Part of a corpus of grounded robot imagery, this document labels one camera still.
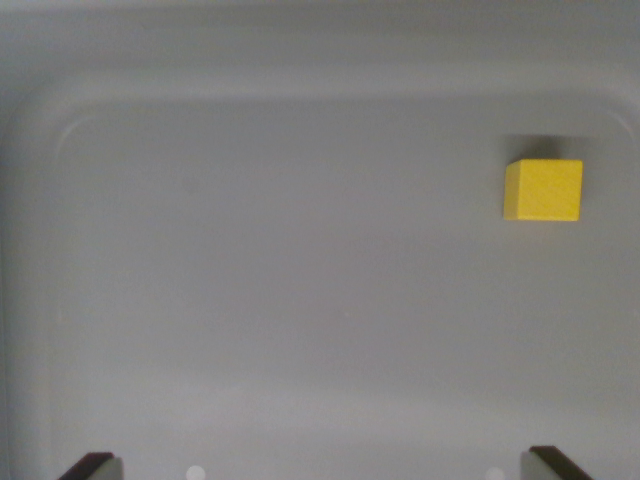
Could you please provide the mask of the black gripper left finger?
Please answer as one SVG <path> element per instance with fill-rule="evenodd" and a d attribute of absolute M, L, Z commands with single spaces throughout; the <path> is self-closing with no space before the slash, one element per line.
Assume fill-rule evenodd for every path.
<path fill-rule="evenodd" d="M 59 480 L 122 480 L 123 462 L 111 452 L 89 452 Z"/>

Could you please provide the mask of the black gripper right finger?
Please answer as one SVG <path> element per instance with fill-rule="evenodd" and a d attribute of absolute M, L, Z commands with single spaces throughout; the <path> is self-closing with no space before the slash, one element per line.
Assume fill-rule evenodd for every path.
<path fill-rule="evenodd" d="M 593 480 L 556 446 L 532 446 L 520 456 L 521 480 Z"/>

